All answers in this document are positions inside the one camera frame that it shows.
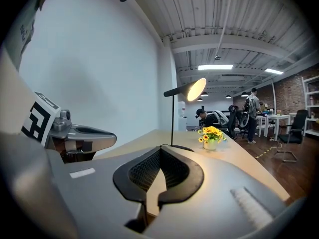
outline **gray shirt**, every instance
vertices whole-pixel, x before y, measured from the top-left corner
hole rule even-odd
[[[259,104],[259,98],[256,96],[253,96],[253,94],[249,95],[247,97],[247,99],[251,99],[252,100],[252,112],[248,113],[248,115],[253,118],[254,120],[256,120],[256,116],[257,116],[257,109],[260,109],[260,104]]]

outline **textured black mesh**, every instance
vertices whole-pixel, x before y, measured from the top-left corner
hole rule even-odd
[[[160,154],[160,167],[165,176],[167,189],[184,181],[189,174],[189,167],[185,163],[164,150],[161,150]]]
[[[145,192],[149,190],[160,170],[160,150],[129,170],[130,180]]]

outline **wooden floor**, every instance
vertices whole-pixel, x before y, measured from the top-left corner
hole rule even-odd
[[[270,129],[268,138],[263,137],[263,131],[261,137],[257,135],[254,137],[256,144],[248,144],[247,138],[242,139],[241,137],[236,142],[253,157],[257,157],[270,147],[277,146],[276,142],[269,141],[271,137],[273,137],[273,132]],[[309,194],[315,175],[318,146],[318,138],[309,137],[304,137],[302,144],[287,145],[287,150],[292,151],[298,159],[295,163],[283,163],[281,160],[283,153],[278,153],[274,157],[276,149],[271,149],[257,159],[289,193],[291,199],[288,200],[288,204]]]

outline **rectangular light panel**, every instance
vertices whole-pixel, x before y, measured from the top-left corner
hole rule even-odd
[[[266,72],[273,73],[273,74],[283,74],[284,73],[284,72],[273,70],[273,69],[269,69],[269,68],[266,69]]]
[[[230,70],[233,65],[202,65],[198,66],[199,70]]]

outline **person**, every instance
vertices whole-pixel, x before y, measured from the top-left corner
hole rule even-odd
[[[196,111],[196,118],[198,118],[198,117],[200,117],[202,120],[204,120],[204,122],[202,124],[202,128],[212,126],[214,123],[218,122],[218,120],[215,118],[215,116],[213,114],[208,114],[203,109],[198,109]]]
[[[257,127],[257,111],[260,110],[259,99],[256,96],[257,89],[252,88],[251,95],[247,97],[250,104],[250,109],[248,112],[249,120],[248,120],[248,143],[254,144],[254,135]]]

